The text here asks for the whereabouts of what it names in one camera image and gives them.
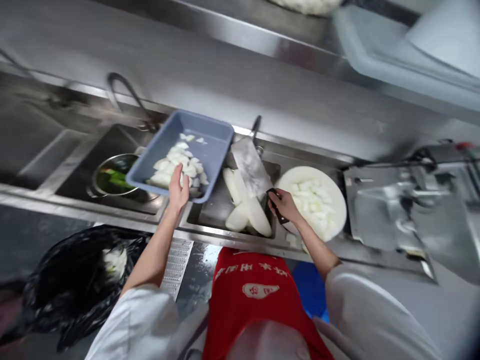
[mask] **red apron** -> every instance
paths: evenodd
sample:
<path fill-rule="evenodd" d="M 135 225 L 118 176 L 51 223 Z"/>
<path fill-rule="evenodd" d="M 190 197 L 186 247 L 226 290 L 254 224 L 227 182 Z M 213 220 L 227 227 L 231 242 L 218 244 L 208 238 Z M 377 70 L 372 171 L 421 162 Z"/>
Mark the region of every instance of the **red apron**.
<path fill-rule="evenodd" d="M 222 360 L 250 325 L 272 320 L 297 330 L 311 359 L 333 360 L 282 258 L 224 247 L 218 256 L 209 302 L 202 360 Z"/>

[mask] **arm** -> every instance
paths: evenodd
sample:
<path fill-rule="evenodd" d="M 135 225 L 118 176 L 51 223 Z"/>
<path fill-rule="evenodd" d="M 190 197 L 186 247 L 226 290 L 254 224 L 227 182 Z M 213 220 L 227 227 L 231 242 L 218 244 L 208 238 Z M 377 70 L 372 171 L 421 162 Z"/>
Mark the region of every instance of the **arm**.
<path fill-rule="evenodd" d="M 189 187 L 180 186 L 180 176 L 182 175 L 182 164 L 178 164 L 171 177 L 168 187 L 170 201 L 158 225 L 157 230 L 151 237 L 148 245 L 140 255 L 120 297 L 128 290 L 144 284 L 155 284 L 158 287 L 164 278 L 165 267 L 169 256 L 170 243 L 177 227 L 182 208 L 189 200 Z M 187 175 L 183 178 L 183 183 L 189 183 Z"/>
<path fill-rule="evenodd" d="M 325 281 L 330 270 L 341 263 L 340 259 L 327 247 L 323 240 L 317 236 L 309 223 L 303 218 L 294 203 L 292 195 L 288 191 L 281 189 L 275 190 L 281 198 L 278 198 L 274 193 L 270 192 L 270 201 L 273 202 L 278 208 L 278 211 L 298 229 L 316 269 L 320 273 L 323 281 Z"/>

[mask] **blue plastic tray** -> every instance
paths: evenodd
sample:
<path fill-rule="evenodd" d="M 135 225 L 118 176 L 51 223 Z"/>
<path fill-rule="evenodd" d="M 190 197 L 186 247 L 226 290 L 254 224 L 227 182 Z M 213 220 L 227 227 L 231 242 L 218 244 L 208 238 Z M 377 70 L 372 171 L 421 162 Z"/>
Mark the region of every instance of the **blue plastic tray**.
<path fill-rule="evenodd" d="M 168 189 L 148 185 L 145 180 L 155 173 L 154 164 L 165 158 L 170 148 L 180 141 L 181 133 L 195 136 L 188 143 L 188 151 L 200 160 L 209 182 L 207 186 L 200 187 L 200 197 L 190 198 L 192 202 L 201 204 L 209 199 L 214 189 L 234 136 L 234 128 L 230 124 L 207 116 L 184 110 L 170 115 L 126 175 L 126 182 L 145 191 L 168 196 Z M 207 144 L 197 142 L 199 138 Z"/>

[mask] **faucet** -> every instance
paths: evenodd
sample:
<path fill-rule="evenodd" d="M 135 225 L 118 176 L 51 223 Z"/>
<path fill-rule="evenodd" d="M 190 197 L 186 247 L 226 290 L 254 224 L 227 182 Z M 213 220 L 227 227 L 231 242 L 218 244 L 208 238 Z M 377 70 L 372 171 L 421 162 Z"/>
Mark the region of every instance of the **faucet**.
<path fill-rule="evenodd" d="M 113 107 L 119 112 L 123 113 L 122 109 L 119 106 L 119 103 L 117 102 L 117 98 L 115 97 L 115 92 L 114 92 L 114 82 L 119 81 L 123 85 L 125 85 L 126 89 L 130 92 L 131 96 L 135 99 L 136 103 L 140 107 L 141 111 L 143 112 L 143 125 L 137 126 L 137 128 L 141 131 L 150 131 L 152 133 L 156 132 L 158 130 L 158 127 L 153 123 L 152 119 L 150 118 L 149 114 L 147 113 L 147 110 L 145 107 L 142 105 L 142 102 L 140 101 L 139 97 L 137 96 L 137 93 L 135 92 L 134 88 L 132 85 L 129 83 L 129 81 L 124 78 L 122 75 L 120 75 L 117 72 L 110 72 L 107 77 L 106 77 L 106 82 L 107 82 L 107 88 L 106 88 L 106 94 L 108 96 L 108 99 L 110 100 L 111 104 Z"/>
<path fill-rule="evenodd" d="M 30 71 L 28 71 L 25 67 L 20 65 L 13 57 L 8 55 L 5 50 L 0 48 L 0 55 L 3 56 L 5 59 L 7 59 L 13 66 L 15 66 L 20 72 L 25 75 L 25 77 L 29 78 L 30 80 L 33 80 L 34 84 L 47 96 L 46 101 L 54 106 L 54 105 L 59 105 L 62 104 L 61 99 L 54 93 L 52 93 L 47 86 L 38 80 L 35 76 L 32 75 Z"/>

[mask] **wall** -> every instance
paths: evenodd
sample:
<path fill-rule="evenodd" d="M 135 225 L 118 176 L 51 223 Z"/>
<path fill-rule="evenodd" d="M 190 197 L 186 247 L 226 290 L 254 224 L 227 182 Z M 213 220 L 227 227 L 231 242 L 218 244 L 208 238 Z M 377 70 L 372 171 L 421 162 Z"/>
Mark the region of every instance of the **wall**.
<path fill-rule="evenodd" d="M 0 5 L 0 47 L 65 79 L 104 87 L 116 71 L 142 98 L 244 127 L 261 114 L 264 132 L 368 160 L 434 142 L 452 122 L 458 140 L 474 136 L 422 107 L 98 3 Z"/>

